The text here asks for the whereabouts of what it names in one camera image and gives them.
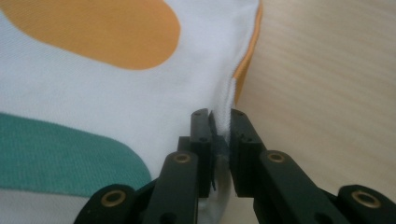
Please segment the cloth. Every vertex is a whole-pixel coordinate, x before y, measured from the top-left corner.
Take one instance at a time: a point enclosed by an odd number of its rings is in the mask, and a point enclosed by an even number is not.
[[[259,0],[4,0],[0,8],[0,112],[118,141],[151,178],[190,135],[193,111],[213,110],[227,138],[262,12]],[[200,202],[200,223],[219,222],[227,203],[226,161],[218,191]],[[27,223],[53,223],[43,213]]]

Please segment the green pattern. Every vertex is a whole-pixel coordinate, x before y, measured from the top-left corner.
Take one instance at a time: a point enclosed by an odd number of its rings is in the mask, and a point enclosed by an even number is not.
[[[92,196],[111,184],[139,189],[145,163],[115,140],[0,113],[0,188]]]

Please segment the screw hole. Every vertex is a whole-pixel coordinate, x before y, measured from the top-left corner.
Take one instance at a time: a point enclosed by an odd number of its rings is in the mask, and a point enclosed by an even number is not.
[[[185,163],[190,161],[190,159],[191,159],[190,156],[187,154],[177,154],[174,157],[174,160],[177,161],[178,163]]]
[[[375,196],[361,190],[353,191],[352,198],[369,208],[379,208],[381,206],[381,202]]]
[[[274,161],[274,162],[283,162],[285,160],[285,157],[279,153],[271,153],[268,154],[267,157],[270,161]]]
[[[123,201],[125,201],[126,194],[124,191],[120,189],[111,190],[106,193],[101,200],[101,203],[104,207],[114,207],[117,206]]]
[[[328,217],[327,215],[324,215],[321,213],[315,214],[315,221],[318,224],[332,224],[332,219],[330,217]]]
[[[177,216],[174,213],[164,213],[160,217],[161,224],[174,224],[176,223]]]

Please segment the orange pattern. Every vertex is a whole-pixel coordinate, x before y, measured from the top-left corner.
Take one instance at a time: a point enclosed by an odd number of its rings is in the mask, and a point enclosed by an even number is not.
[[[0,8],[30,37],[127,69],[163,63],[180,35],[162,0],[2,0]]]

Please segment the wooden surface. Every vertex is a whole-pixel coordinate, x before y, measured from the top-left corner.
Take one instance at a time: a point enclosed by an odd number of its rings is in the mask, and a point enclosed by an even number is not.
[[[263,2],[236,108],[320,188],[360,184],[396,202],[396,2]],[[232,193],[221,223],[257,223],[252,201]]]

